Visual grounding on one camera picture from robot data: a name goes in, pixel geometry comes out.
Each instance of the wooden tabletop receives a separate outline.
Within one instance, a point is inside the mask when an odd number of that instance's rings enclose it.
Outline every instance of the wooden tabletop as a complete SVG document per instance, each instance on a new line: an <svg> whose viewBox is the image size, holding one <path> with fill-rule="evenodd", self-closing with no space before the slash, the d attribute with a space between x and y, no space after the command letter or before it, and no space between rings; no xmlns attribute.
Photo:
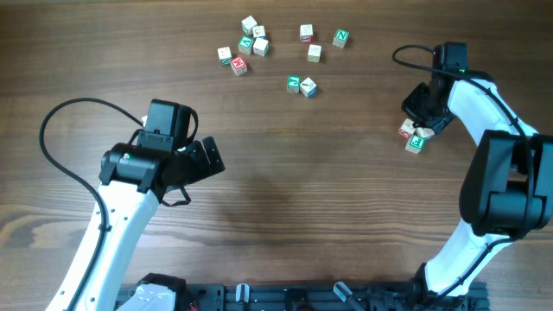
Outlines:
<svg viewBox="0 0 553 311"><path fill-rule="evenodd" d="M38 145L45 115L94 97L141 117L153 98L193 107L226 171L188 187L192 204L160 206L124 281L149 272L236 284L405 280L457 226L474 142L459 121L419 155L404 150L401 102L428 73L401 67L404 44L469 44L527 123L553 134L553 5L529 1L3 1L0 7L0 310L42 310L61 284L93 199ZM240 21L265 26L267 57L238 54ZM307 62L312 23L320 63ZM346 29L346 48L332 45ZM423 52L402 55L429 65ZM286 93L310 77L307 99ZM48 125L53 156L93 185L100 159L136 126L79 104ZM168 200L176 200L171 194ZM553 226L501 251L479 274L494 310L553 309Z"/></svg>

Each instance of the wooden block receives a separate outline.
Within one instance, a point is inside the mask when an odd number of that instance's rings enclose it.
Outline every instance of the wooden block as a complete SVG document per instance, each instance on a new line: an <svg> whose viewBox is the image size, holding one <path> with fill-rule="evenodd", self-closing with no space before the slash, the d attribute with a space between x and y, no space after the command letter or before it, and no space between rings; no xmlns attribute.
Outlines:
<svg viewBox="0 0 553 311"><path fill-rule="evenodd" d="M401 124L401 127L399 128L399 131L397 133L405 138L410 138L413 134L415 134L413 121L408 118L405 119L404 123Z"/></svg>
<svg viewBox="0 0 553 311"><path fill-rule="evenodd" d="M411 136L411 138L409 138L409 141L405 146L405 150L417 154L423 150L423 146L424 146L424 139L422 139L417 135L413 135Z"/></svg>
<svg viewBox="0 0 553 311"><path fill-rule="evenodd" d="M300 41L313 42L313 25L307 24L300 26Z"/></svg>
<svg viewBox="0 0 553 311"><path fill-rule="evenodd" d="M266 56L269 53L269 42L264 38L257 38L255 43L253 43L253 53Z"/></svg>
<svg viewBox="0 0 553 311"><path fill-rule="evenodd" d="M334 35L334 41L332 42L332 44L338 48L344 48L348 37L349 37L349 31L345 31L344 29L338 29L336 31L336 35Z"/></svg>
<svg viewBox="0 0 553 311"><path fill-rule="evenodd" d="M253 46L253 39L249 36L243 35L242 39L238 43L238 51L244 54L251 54L251 47Z"/></svg>
<svg viewBox="0 0 553 311"><path fill-rule="evenodd" d="M252 32L253 40L256 40L257 38L267 39L267 35L265 34L265 26L256 26L252 29Z"/></svg>
<svg viewBox="0 0 553 311"><path fill-rule="evenodd" d="M242 30L247 35L251 35L253 28L257 26L256 20L253 19L253 17L248 16L242 21Z"/></svg>
<svg viewBox="0 0 553 311"><path fill-rule="evenodd" d="M300 91L306 98L310 98L317 92L317 84L311 78L307 78L300 84Z"/></svg>
<svg viewBox="0 0 553 311"><path fill-rule="evenodd" d="M321 59L322 46L309 44L308 61L319 62Z"/></svg>
<svg viewBox="0 0 553 311"><path fill-rule="evenodd" d="M288 83L286 84L286 92L297 94L300 92L300 76L288 76Z"/></svg>
<svg viewBox="0 0 553 311"><path fill-rule="evenodd" d="M231 67L236 75L240 75L248 71L248 66L245 64L245 60L242 58L242 56L232 59Z"/></svg>
<svg viewBox="0 0 553 311"><path fill-rule="evenodd" d="M223 66L229 66L231 65L231 48L218 48L217 53L219 54L219 60L221 62L221 65Z"/></svg>
<svg viewBox="0 0 553 311"><path fill-rule="evenodd" d="M416 128L415 133L417 136L421 137L424 140L429 140L435 134L432 129L426 129L426 128Z"/></svg>

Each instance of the table surface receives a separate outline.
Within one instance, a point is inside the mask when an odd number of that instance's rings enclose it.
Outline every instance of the table surface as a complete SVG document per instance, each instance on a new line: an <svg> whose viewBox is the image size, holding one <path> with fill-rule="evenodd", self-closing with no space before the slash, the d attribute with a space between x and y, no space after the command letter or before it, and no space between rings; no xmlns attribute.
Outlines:
<svg viewBox="0 0 553 311"><path fill-rule="evenodd" d="M404 44L469 43L527 123L553 133L553 5L480 1L3 1L0 7L0 310L44 309L92 211L86 190L49 164L38 130L60 102L94 97L146 114L153 98L192 106L226 171L188 187L189 206L160 206L124 279L149 272L235 284L404 280L457 226L474 142L459 121L419 155L404 150L401 102L429 75L391 61ZM253 15L267 57L243 55L240 77L217 48L238 52ZM312 23L320 63L299 27ZM346 48L332 45L337 28ZM429 64L423 52L405 59ZM286 93L310 77L314 98ZM105 151L135 125L80 104L48 125L47 146L98 185ZM173 194L168 200L176 200ZM553 229L496 256L478 276L494 310L553 308Z"/></svg>

